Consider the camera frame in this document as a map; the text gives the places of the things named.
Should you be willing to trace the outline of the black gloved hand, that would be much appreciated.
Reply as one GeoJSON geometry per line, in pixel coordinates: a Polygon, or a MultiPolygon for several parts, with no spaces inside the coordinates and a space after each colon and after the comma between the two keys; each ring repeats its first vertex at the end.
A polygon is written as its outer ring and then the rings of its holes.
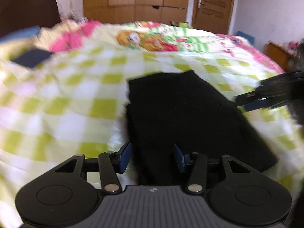
{"type": "MultiPolygon", "coordinates": [[[[297,47],[294,59],[294,67],[303,73],[303,39],[297,47]]],[[[303,135],[303,75],[300,80],[296,81],[295,87],[292,87],[292,103],[289,105],[292,118],[300,125],[300,134],[303,135]]]]}

